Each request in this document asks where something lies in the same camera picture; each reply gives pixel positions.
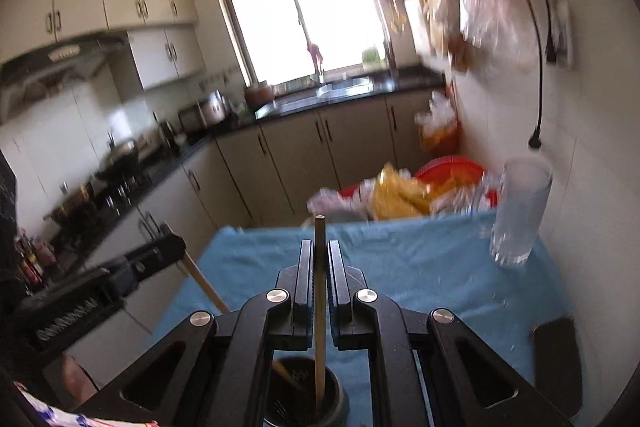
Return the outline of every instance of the cloth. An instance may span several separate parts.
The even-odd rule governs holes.
[[[40,417],[51,425],[51,427],[158,427],[156,422],[128,423],[116,420],[100,420],[97,418],[87,418],[82,414],[64,412],[38,400],[36,397],[27,393],[20,385],[18,385],[18,388],[31,406],[38,412]]]
[[[363,270],[367,285],[419,312],[445,307],[498,355],[533,382],[530,333],[569,313],[556,267],[540,241],[522,267],[492,261],[495,213],[327,226],[345,263]],[[222,229],[198,261],[232,310],[274,287],[280,269],[297,264],[300,242],[313,229]],[[195,310],[219,312],[187,279],[152,335],[158,341]],[[327,365],[350,400],[348,425],[371,425],[369,364],[365,351],[341,351],[328,334]]]

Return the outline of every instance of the wall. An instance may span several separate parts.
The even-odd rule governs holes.
[[[580,334],[586,394],[578,424],[595,425],[640,358],[640,12],[632,0],[568,1],[576,67],[545,69],[540,154],[555,176],[540,233]],[[545,21],[542,0],[536,11]],[[499,171],[529,153],[536,71],[476,72],[456,86],[468,155]]]
[[[18,225],[30,235],[49,237],[57,230],[42,216],[69,189],[87,181],[108,150],[107,133],[117,140],[155,126],[152,115],[175,121],[177,109],[202,93],[198,80],[174,82],[122,104],[108,66],[90,82],[35,103],[0,126],[0,150],[18,182]]]

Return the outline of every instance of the metal bolt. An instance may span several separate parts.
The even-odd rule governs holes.
[[[356,293],[356,297],[362,302],[373,302],[378,298],[378,294],[369,288],[364,288]]]
[[[209,312],[195,312],[189,319],[194,326],[206,326],[211,321]]]
[[[433,312],[433,319],[440,324],[451,324],[453,322],[453,313],[440,308]]]
[[[286,301],[288,297],[289,294],[287,291],[281,290],[280,288],[276,288],[267,293],[267,300],[274,303]]]

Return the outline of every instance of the sink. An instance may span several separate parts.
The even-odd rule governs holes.
[[[346,98],[371,91],[373,91],[373,81],[368,77],[340,80],[321,86],[318,89],[305,90],[274,100],[270,104],[260,108],[255,113],[255,118],[260,119],[275,113],[285,114],[305,107],[312,107],[322,100]]]

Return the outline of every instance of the drinking glass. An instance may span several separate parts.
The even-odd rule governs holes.
[[[495,188],[500,194],[490,244],[491,256],[499,265],[519,266],[527,262],[552,181],[550,167],[536,158],[508,160],[499,178],[487,173],[482,177],[475,208],[487,190]]]

